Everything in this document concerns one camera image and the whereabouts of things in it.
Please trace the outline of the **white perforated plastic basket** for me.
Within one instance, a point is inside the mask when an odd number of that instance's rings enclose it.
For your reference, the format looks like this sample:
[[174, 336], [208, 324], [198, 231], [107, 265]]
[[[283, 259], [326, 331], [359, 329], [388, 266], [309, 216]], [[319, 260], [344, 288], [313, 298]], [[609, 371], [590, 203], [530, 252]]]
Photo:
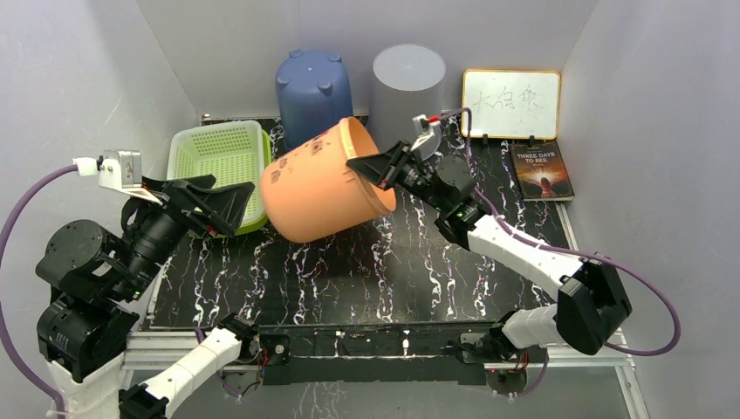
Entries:
[[242, 235], [261, 229], [267, 222], [259, 184], [271, 163], [270, 137], [261, 125], [254, 120], [229, 121], [176, 134], [170, 144], [167, 178], [213, 175], [216, 189], [252, 182], [255, 191], [236, 232]]

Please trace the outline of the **orange plastic bucket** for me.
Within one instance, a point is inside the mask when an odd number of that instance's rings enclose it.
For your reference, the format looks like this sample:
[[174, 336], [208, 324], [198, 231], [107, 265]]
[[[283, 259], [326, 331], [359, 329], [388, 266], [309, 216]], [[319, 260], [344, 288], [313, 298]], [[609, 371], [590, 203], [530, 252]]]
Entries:
[[374, 187], [346, 165], [349, 159], [378, 152], [363, 124], [346, 117], [276, 158], [260, 182], [274, 229], [304, 244], [392, 213], [394, 191]]

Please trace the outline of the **grey plastic bucket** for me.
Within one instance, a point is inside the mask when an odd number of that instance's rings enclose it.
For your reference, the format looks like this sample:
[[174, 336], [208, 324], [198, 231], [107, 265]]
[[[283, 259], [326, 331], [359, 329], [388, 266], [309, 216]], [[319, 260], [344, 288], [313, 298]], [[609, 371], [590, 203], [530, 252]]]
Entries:
[[367, 131], [381, 152], [414, 142], [414, 117], [441, 112], [445, 74], [442, 56], [422, 45], [389, 46], [375, 57]]

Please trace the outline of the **blue plastic bucket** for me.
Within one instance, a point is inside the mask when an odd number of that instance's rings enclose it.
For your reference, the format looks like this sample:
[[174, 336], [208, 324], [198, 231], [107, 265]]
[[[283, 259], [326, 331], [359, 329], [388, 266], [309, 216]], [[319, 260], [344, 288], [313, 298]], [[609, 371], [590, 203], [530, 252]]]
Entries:
[[275, 92], [288, 151], [353, 115], [350, 79], [337, 52], [289, 52], [276, 71]]

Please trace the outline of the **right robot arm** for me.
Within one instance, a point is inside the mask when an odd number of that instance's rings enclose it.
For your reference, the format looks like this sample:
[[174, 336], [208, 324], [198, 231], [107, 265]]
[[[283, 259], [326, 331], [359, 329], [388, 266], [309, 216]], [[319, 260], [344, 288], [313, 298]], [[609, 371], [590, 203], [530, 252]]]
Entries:
[[595, 258], [548, 251], [495, 216], [476, 193], [468, 163], [446, 156], [432, 166], [406, 142], [386, 153], [356, 157], [347, 167], [373, 186], [401, 187], [435, 208], [435, 226], [452, 244], [494, 259], [540, 287], [554, 302], [506, 313], [481, 338], [456, 343], [481, 360], [514, 361], [533, 346], [562, 344], [595, 355], [631, 314], [614, 267]]

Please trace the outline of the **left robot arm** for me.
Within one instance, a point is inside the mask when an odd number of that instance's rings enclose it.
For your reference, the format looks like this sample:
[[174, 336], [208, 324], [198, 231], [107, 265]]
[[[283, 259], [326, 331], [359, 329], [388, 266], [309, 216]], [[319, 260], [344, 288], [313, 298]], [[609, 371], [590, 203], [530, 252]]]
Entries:
[[153, 283], [185, 236], [233, 236], [255, 186], [220, 188], [213, 175], [102, 186], [127, 195], [122, 232], [82, 219], [52, 235], [36, 267], [51, 287], [51, 303], [37, 323], [39, 349], [65, 416], [163, 418], [175, 405], [172, 395], [120, 386], [127, 337], [139, 318], [127, 304]]

